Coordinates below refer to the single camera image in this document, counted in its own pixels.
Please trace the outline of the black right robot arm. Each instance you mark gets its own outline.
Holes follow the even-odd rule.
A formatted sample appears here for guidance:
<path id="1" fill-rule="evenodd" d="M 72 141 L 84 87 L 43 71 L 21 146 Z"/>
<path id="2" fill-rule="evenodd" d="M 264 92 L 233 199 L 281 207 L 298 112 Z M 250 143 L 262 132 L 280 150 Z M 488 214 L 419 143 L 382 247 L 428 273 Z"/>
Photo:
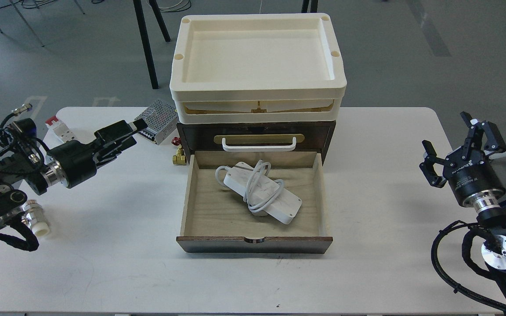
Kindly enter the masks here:
<path id="1" fill-rule="evenodd" d="M 491 160 L 506 152 L 506 144 L 496 124 L 478 121 L 467 112 L 461 117 L 468 128 L 462 146 L 445 158 L 438 157 L 431 142 L 424 140 L 424 161 L 419 165 L 428 184 L 442 188 L 449 184 L 458 204 L 474 208 L 476 222 L 453 222 L 438 232 L 430 250 L 430 259 L 438 276 L 455 293 L 495 308 L 506 316 L 506 303 L 488 298 L 456 282 L 444 271 L 438 258 L 442 239 L 460 228 L 467 228 L 462 241 L 462 259 L 476 274 L 496 282 L 506 298 L 506 193 L 491 166 Z"/>

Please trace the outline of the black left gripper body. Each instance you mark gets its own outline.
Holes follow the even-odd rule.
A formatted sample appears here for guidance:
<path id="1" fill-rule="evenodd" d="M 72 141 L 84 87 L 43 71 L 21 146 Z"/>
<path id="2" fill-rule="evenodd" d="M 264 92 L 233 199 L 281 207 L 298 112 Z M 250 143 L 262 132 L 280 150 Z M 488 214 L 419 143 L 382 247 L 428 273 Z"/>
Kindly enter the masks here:
<path id="1" fill-rule="evenodd" d="M 73 188 L 96 175 L 97 166 L 93 156 L 99 146 L 97 139 L 88 144 L 71 140 L 48 150 L 48 164 L 41 172 L 47 186 L 61 183 L 66 188 Z"/>

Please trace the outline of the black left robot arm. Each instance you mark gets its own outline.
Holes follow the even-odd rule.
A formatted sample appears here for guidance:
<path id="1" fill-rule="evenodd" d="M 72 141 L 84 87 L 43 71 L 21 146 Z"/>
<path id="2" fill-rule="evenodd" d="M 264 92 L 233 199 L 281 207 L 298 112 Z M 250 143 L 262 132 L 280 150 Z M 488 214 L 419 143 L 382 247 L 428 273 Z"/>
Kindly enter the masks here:
<path id="1" fill-rule="evenodd" d="M 14 184 L 25 180 L 38 195 L 57 183 L 73 188 L 134 146 L 134 134 L 147 128 L 142 118 L 121 120 L 97 130 L 88 144 L 69 140 L 50 149 L 37 137 L 32 119 L 11 120 L 31 108 L 23 104 L 0 124 L 0 241 L 23 251 L 35 251 L 40 243 L 24 220 L 27 195 Z"/>

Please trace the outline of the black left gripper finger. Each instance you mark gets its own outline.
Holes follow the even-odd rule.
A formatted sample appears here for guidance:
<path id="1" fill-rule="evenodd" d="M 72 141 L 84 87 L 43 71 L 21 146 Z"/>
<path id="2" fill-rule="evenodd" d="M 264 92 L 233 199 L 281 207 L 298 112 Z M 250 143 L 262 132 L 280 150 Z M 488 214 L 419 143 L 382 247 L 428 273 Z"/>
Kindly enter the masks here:
<path id="1" fill-rule="evenodd" d="M 137 142 L 133 137 L 126 137 L 114 143 L 107 144 L 96 151 L 96 168 L 116 160 L 116 158 L 130 147 L 136 145 Z"/>
<path id="2" fill-rule="evenodd" d="M 148 127 L 145 120 L 126 122 L 121 120 L 94 132 L 102 146 L 134 146 L 137 142 L 133 135 Z"/>

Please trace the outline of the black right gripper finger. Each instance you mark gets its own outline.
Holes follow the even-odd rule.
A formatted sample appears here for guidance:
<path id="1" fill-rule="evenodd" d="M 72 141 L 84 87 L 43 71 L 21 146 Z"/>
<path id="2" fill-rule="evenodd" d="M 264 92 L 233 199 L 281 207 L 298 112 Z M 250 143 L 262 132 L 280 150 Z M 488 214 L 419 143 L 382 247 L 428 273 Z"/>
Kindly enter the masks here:
<path id="1" fill-rule="evenodd" d="M 419 165 L 420 170 L 422 170 L 428 184 L 433 187 L 443 188 L 446 184 L 446 179 L 437 174 L 434 170 L 434 164 L 445 165 L 445 162 L 447 161 L 438 158 L 431 142 L 428 140 L 422 140 L 422 144 L 424 147 L 424 161 Z"/>
<path id="2" fill-rule="evenodd" d="M 506 143 L 496 124 L 475 120 L 465 111 L 461 112 L 460 116 L 469 129 L 462 146 L 462 154 L 470 154 L 472 150 L 484 150 L 488 154 L 506 152 Z"/>

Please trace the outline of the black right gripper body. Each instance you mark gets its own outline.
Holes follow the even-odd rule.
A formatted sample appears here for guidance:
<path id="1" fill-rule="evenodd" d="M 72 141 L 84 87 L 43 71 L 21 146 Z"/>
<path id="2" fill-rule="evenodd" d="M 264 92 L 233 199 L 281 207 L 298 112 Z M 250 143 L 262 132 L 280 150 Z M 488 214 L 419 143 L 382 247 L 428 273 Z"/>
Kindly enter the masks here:
<path id="1" fill-rule="evenodd" d="M 471 196 L 478 193 L 488 192 L 495 198 L 506 193 L 506 188 L 483 152 L 473 149 L 468 159 L 462 156 L 464 154 L 459 147 L 446 156 L 448 166 L 444 166 L 444 178 L 460 206 L 472 207 Z"/>

